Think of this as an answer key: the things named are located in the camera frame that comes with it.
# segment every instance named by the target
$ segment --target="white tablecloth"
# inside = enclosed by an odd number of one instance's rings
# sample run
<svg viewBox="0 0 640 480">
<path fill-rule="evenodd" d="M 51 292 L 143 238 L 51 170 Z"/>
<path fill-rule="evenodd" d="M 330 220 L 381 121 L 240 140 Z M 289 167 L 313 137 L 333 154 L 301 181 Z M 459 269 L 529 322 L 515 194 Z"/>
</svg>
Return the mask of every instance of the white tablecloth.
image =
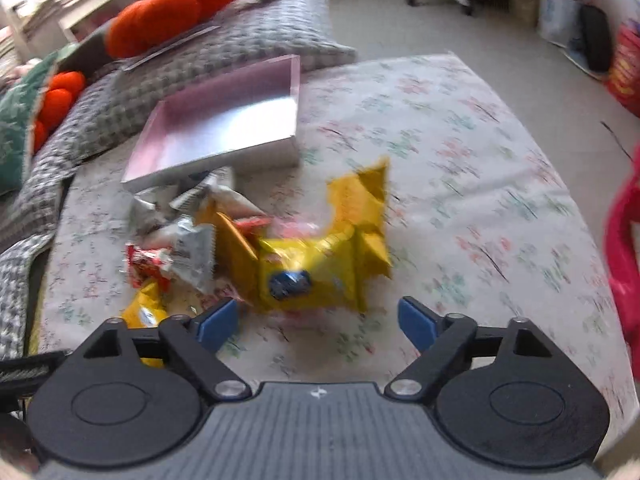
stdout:
<svg viewBox="0 0 640 480">
<path fill-rule="evenodd" d="M 239 182 L 278 216 L 327 224 L 326 181 L 391 157 L 387 238 L 393 280 L 369 287 L 370 314 L 246 314 L 221 359 L 264 380 L 377 381 L 417 355 L 398 329 L 412 295 L 444 314 L 505 326 L 531 318 L 600 389 L 609 446 L 638 412 L 626 347 L 595 244 L 554 168 L 499 97 L 455 56 L 313 72 L 301 90 L 303 162 Z M 122 269 L 130 197 L 119 180 L 134 139 L 83 166 L 47 273 L 40 349 L 74 348 L 134 295 Z M 212 298 L 175 294 L 176 308 Z"/>
</svg>

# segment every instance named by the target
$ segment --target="silver screw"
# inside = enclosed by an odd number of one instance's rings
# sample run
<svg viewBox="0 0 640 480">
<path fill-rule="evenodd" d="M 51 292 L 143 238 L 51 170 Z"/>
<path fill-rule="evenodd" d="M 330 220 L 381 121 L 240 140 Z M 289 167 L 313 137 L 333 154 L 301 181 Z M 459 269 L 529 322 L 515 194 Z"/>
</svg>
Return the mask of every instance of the silver screw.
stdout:
<svg viewBox="0 0 640 480">
<path fill-rule="evenodd" d="M 413 379 L 398 379 L 391 383 L 391 391 L 398 396 L 409 397 L 418 394 L 422 385 Z"/>
<path fill-rule="evenodd" d="M 239 397 L 244 394 L 245 390 L 246 384 L 233 379 L 216 384 L 216 393 L 220 397 L 225 397 L 225 399 Z"/>
</svg>

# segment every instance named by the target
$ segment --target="white cross symbol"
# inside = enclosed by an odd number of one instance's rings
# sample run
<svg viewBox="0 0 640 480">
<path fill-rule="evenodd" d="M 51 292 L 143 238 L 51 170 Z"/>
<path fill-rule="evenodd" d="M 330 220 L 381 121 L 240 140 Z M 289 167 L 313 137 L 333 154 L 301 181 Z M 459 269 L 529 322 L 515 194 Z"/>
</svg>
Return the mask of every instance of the white cross symbol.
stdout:
<svg viewBox="0 0 640 480">
<path fill-rule="evenodd" d="M 328 393 L 327 390 L 318 386 L 315 390 L 311 390 L 311 395 L 316 399 L 320 400 L 321 397 L 324 397 Z"/>
</svg>

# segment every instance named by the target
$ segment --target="orange plush toy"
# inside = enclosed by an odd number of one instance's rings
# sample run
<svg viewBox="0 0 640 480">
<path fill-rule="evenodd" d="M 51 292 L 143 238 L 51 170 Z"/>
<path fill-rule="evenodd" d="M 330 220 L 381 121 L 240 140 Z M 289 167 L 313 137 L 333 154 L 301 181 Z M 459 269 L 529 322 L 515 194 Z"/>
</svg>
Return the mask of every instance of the orange plush toy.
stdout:
<svg viewBox="0 0 640 480">
<path fill-rule="evenodd" d="M 105 39 L 111 57 L 143 54 L 199 22 L 208 20 L 233 0 L 139 0 L 113 20 Z"/>
<path fill-rule="evenodd" d="M 33 128 L 34 154 L 44 145 L 50 133 L 65 120 L 85 85 L 81 72 L 61 72 L 51 78 Z"/>
</svg>

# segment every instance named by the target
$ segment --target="red plastic chair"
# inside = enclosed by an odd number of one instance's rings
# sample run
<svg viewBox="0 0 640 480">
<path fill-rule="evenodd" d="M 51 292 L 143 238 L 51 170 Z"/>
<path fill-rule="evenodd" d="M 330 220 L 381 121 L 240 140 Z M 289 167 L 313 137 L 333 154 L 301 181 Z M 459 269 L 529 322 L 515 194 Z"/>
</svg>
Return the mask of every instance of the red plastic chair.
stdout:
<svg viewBox="0 0 640 480">
<path fill-rule="evenodd" d="M 640 272 L 631 229 L 632 222 L 640 223 L 640 146 L 634 155 L 633 173 L 609 212 L 604 250 L 609 285 L 631 351 L 632 371 L 640 379 Z"/>
</svg>

